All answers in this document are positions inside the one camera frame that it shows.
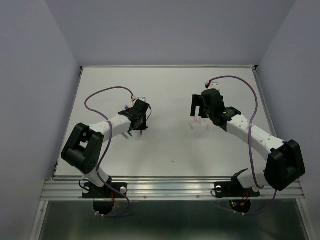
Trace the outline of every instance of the white wall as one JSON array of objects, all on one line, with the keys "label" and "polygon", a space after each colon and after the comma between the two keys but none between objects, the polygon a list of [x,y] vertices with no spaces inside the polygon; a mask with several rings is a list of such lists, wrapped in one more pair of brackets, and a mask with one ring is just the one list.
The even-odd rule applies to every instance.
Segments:
[{"label": "white wall", "polygon": [[79,67],[44,0],[0,4],[0,239],[28,239]]},{"label": "white wall", "polygon": [[81,66],[261,61],[294,0],[46,0]]},{"label": "white wall", "polygon": [[301,145],[300,181],[320,237],[320,1],[297,0],[258,67],[276,132]]}]

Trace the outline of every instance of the purple cable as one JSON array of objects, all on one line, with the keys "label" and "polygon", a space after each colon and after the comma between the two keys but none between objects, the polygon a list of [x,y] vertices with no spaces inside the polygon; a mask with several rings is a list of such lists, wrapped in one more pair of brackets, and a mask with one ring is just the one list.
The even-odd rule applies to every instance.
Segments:
[{"label": "purple cable", "polygon": [[245,83],[251,89],[251,91],[252,91],[252,93],[254,95],[255,109],[254,109],[254,112],[253,112],[252,117],[250,119],[250,126],[249,126],[249,133],[248,133],[249,156],[250,156],[250,164],[251,164],[251,171],[252,171],[254,184],[256,185],[257,188],[263,189],[264,187],[263,186],[259,186],[259,184],[257,182],[255,166],[254,166],[254,158],[252,156],[252,140],[251,140],[252,122],[254,121],[254,118],[255,118],[255,116],[257,114],[257,111],[258,111],[258,97],[257,97],[257,94],[256,94],[255,90],[253,89],[253,87],[248,82],[246,82],[245,80],[243,80],[242,78],[237,77],[237,76],[218,76],[218,77],[212,78],[211,80],[209,80],[209,86],[210,86],[212,81],[218,80],[218,79],[225,79],[225,78],[233,78],[233,79],[240,80],[241,82]]},{"label": "purple cable", "polygon": [[131,97],[134,95],[133,92],[132,92],[130,89],[126,88],[126,87],[123,87],[123,86],[113,86],[113,87],[109,87],[109,88],[106,88],[106,89],[103,89],[103,90],[100,90],[100,91],[97,91],[97,92],[93,93],[92,95],[88,96],[88,97],[86,98],[86,100],[84,101],[84,106],[85,106],[86,109],[88,109],[88,110],[91,111],[91,112],[95,112],[95,113],[99,114],[100,116],[102,116],[102,117],[107,121],[107,123],[108,123],[109,126],[110,126],[110,136],[109,136],[108,144],[107,144],[107,146],[106,146],[106,148],[105,148],[105,150],[104,150],[104,152],[103,152],[103,154],[102,154],[102,157],[100,158],[100,161],[98,162],[98,164],[97,164],[97,166],[96,166],[97,176],[99,177],[99,179],[101,180],[101,182],[103,182],[103,184],[104,184],[107,188],[109,188],[111,191],[119,194],[120,196],[122,196],[123,198],[125,198],[125,199],[128,201],[128,205],[126,206],[126,208],[125,208],[122,212],[119,212],[119,213],[114,214],[114,215],[102,215],[102,214],[98,213],[98,215],[101,216],[101,217],[103,217],[103,218],[114,218],[114,217],[118,217],[118,216],[122,215],[123,213],[125,213],[125,212],[129,209],[129,207],[130,207],[130,200],[129,200],[129,198],[128,198],[126,195],[124,195],[124,194],[122,194],[121,192],[119,192],[118,190],[116,190],[116,189],[114,189],[113,187],[111,187],[110,185],[108,185],[108,184],[103,180],[103,178],[101,177],[101,175],[100,175],[100,173],[99,173],[100,165],[101,165],[101,163],[102,163],[105,155],[107,154],[107,152],[108,152],[108,150],[109,150],[109,147],[110,147],[110,144],[111,144],[111,139],[112,139],[112,135],[113,135],[112,124],[111,124],[111,122],[109,121],[109,118],[108,118],[106,115],[104,115],[102,112],[100,112],[100,111],[98,111],[98,110],[95,110],[95,109],[93,109],[93,108],[88,107],[88,105],[87,105],[87,102],[88,102],[88,100],[89,100],[90,98],[92,98],[93,96],[95,96],[95,95],[97,95],[97,94],[100,94],[100,93],[102,93],[102,92],[105,92],[105,91],[108,91],[108,90],[111,90],[111,89],[125,89],[125,90],[127,90],[127,91],[129,91],[129,92],[131,93]]}]

